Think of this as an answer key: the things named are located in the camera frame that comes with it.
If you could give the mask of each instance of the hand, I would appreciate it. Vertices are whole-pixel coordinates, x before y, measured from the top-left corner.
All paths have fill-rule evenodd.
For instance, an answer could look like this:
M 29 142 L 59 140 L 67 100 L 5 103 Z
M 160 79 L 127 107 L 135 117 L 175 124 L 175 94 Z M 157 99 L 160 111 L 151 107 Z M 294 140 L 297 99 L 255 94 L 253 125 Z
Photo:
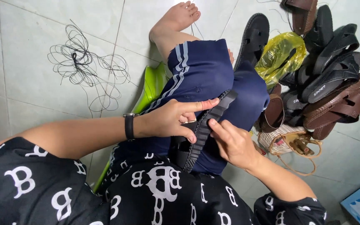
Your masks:
M 181 103 L 172 99 L 162 107 L 134 118 L 135 123 L 136 120 L 141 120 L 137 126 L 134 124 L 135 137 L 183 136 L 191 143 L 195 143 L 197 138 L 194 131 L 181 126 L 181 124 L 187 121 L 195 121 L 194 112 L 211 109 L 218 103 L 218 98 L 194 103 Z
M 263 156 L 255 150 L 248 131 L 237 128 L 228 120 L 218 123 L 210 119 L 208 124 L 213 130 L 210 135 L 215 138 L 223 159 L 245 170 L 258 165 Z

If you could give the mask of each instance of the white tile floor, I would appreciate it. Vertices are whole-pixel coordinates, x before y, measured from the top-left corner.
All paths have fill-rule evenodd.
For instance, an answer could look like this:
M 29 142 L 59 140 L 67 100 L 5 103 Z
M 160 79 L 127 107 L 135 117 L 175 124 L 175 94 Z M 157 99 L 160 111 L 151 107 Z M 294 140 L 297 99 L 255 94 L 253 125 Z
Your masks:
M 196 22 L 200 33 L 193 25 L 195 35 L 205 40 L 226 38 L 235 56 L 244 27 L 254 13 L 264 13 L 269 18 L 270 37 L 290 30 L 283 21 L 286 15 L 276 2 L 194 2 L 202 12 Z M 65 26 L 70 19 L 85 33 L 91 51 L 124 57 L 132 82 L 139 84 L 145 66 L 157 66 L 161 61 L 156 47 L 148 40 L 149 29 L 175 3 L 177 1 L 167 0 L 0 0 L 0 140 L 44 122 L 91 117 L 87 96 L 81 87 L 67 80 L 61 84 L 60 75 L 53 72 L 53 64 L 47 59 L 52 45 L 67 40 Z M 321 4 L 329 4 L 332 9 L 335 28 L 347 23 L 358 24 L 360 41 L 360 1 L 320 0 Z M 97 73 L 108 78 L 107 71 Z M 117 88 L 122 97 L 109 109 L 119 108 L 94 113 L 94 117 L 122 115 L 133 107 L 139 89 L 131 83 Z M 88 100 L 98 96 L 95 89 L 86 90 Z M 89 171 L 88 182 L 96 181 L 110 149 L 83 158 Z M 284 160 L 297 171 L 312 170 L 309 161 L 293 154 L 284 155 Z M 343 219 L 338 202 L 360 187 L 360 121 L 338 124 L 324 141 L 323 154 L 314 161 L 317 172 L 303 179 L 327 207 L 328 218 Z M 269 192 L 256 178 L 231 165 L 226 167 L 223 176 L 251 207 L 255 199 Z

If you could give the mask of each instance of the black rubber strip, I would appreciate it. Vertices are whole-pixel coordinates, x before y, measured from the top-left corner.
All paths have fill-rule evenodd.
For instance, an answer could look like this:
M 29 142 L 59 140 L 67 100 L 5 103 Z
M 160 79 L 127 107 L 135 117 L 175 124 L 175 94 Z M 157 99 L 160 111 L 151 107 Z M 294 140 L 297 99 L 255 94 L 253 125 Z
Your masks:
M 218 121 L 224 111 L 228 109 L 230 103 L 232 103 L 236 97 L 238 96 L 237 92 L 234 90 L 225 91 L 220 97 L 220 102 L 217 106 L 213 107 L 210 110 L 207 110 L 204 115 L 197 122 L 196 128 L 194 130 L 195 136 L 197 137 L 197 142 L 195 144 L 191 144 L 187 153 L 187 157 L 183 165 L 178 165 L 183 168 L 186 172 L 191 172 L 194 167 L 195 162 L 200 155 L 205 142 L 210 135 L 211 129 L 209 128 L 207 121 L 210 119 L 215 119 Z

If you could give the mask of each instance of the tangled thread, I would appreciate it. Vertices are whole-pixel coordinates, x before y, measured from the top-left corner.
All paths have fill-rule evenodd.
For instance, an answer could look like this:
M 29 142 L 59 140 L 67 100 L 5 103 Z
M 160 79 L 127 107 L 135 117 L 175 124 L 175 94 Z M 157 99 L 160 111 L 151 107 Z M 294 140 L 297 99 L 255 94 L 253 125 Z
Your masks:
M 79 84 L 86 92 L 85 88 L 94 87 L 97 90 L 98 97 L 96 97 L 91 103 L 89 103 L 87 95 L 87 106 L 90 110 L 91 116 L 93 112 L 102 112 L 103 110 L 113 111 L 118 108 L 117 101 L 122 96 L 120 91 L 116 88 L 117 84 L 123 84 L 130 82 L 130 75 L 127 72 L 127 62 L 119 55 L 110 54 L 106 56 L 98 56 L 88 50 L 88 40 L 84 36 L 83 32 L 77 27 L 77 25 L 70 20 L 73 24 L 66 26 L 66 36 L 68 41 L 65 44 L 57 44 L 50 48 L 50 53 L 47 55 L 48 60 L 54 64 L 54 72 L 59 73 L 63 79 L 68 78 L 72 84 Z M 97 64 L 102 69 L 109 70 L 107 80 L 114 75 L 114 82 L 108 82 L 97 75 Z M 108 97 L 109 101 L 107 105 L 104 105 L 105 98 Z M 92 106 L 99 102 L 101 104 L 100 110 L 93 110 Z M 111 103 L 116 103 L 114 109 L 108 109 Z

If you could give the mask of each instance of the pile of sandals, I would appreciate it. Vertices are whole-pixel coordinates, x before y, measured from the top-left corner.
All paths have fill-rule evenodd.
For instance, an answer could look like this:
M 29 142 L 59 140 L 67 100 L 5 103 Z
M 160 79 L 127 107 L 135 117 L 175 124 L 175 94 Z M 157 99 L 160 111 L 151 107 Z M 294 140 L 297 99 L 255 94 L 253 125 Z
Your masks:
M 312 138 L 323 140 L 336 123 L 359 120 L 357 25 L 347 24 L 333 31 L 327 5 L 317 10 L 315 18 L 317 0 L 285 0 L 283 4 L 292 8 L 294 32 L 303 35 L 309 55 L 297 71 L 285 74 L 268 91 L 270 103 L 262 112 L 259 127 L 263 132 L 273 132 L 283 123 L 303 126 L 312 131 Z M 280 84 L 290 90 L 281 93 Z

